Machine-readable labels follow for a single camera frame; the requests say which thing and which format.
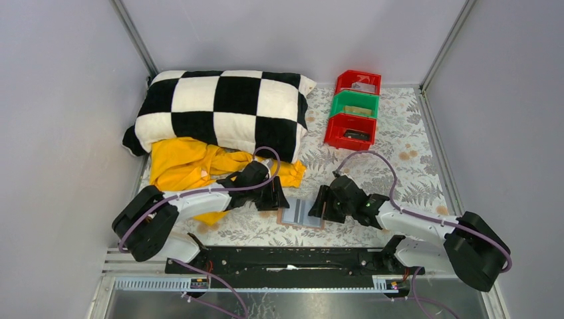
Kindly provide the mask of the pink leather card holder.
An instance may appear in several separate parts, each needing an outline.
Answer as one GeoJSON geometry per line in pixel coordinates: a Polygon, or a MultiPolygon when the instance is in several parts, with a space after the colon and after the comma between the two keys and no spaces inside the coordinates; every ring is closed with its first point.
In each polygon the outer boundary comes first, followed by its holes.
{"type": "Polygon", "coordinates": [[[289,208],[281,208],[277,214],[277,224],[310,229],[324,229],[325,222],[320,217],[309,216],[314,201],[308,199],[287,199],[289,208]]]}

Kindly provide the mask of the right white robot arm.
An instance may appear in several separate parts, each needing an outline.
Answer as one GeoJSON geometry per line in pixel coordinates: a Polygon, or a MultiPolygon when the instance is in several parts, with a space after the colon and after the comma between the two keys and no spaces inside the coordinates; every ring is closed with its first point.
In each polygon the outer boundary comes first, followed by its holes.
{"type": "Polygon", "coordinates": [[[509,263],[509,247],[478,214],[440,216],[402,209],[386,195],[365,193],[345,175],[320,186],[308,214],[335,223],[352,217],[365,227],[399,232],[388,247],[402,266],[454,274],[482,292],[492,289],[509,263]]]}

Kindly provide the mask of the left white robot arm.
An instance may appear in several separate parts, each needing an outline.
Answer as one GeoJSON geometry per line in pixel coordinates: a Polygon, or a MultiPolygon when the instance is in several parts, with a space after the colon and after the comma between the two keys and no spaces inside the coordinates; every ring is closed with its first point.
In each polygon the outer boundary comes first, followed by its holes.
{"type": "Polygon", "coordinates": [[[258,211],[289,208],[273,162],[253,160],[241,171],[189,191],[142,189],[112,222],[120,247],[137,262],[153,257],[191,262],[204,248],[193,235],[175,233],[175,224],[206,213],[227,212],[254,203],[258,211]]]}

